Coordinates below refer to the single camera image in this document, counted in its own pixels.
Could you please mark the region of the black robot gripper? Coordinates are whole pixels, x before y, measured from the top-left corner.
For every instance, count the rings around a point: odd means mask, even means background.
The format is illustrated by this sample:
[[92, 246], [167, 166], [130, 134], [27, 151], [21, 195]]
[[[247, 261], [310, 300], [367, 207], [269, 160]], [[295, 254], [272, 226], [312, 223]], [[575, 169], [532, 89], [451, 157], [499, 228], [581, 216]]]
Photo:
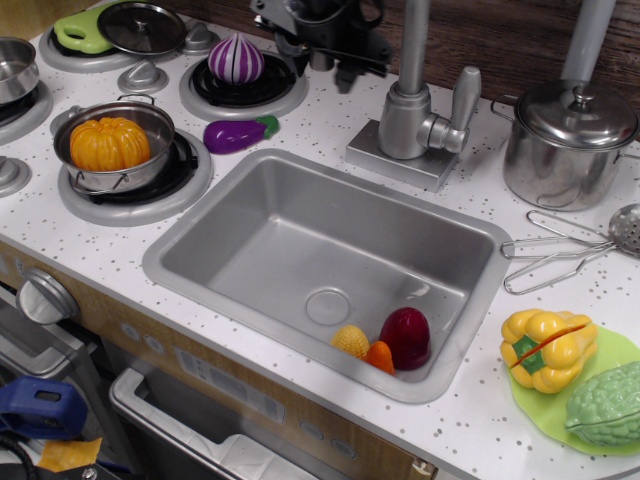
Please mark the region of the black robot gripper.
[[327, 71], [349, 94], [356, 80], [384, 77], [392, 47], [376, 29], [385, 17], [382, 1], [252, 1], [256, 25], [269, 32], [289, 69], [302, 76], [307, 67]]

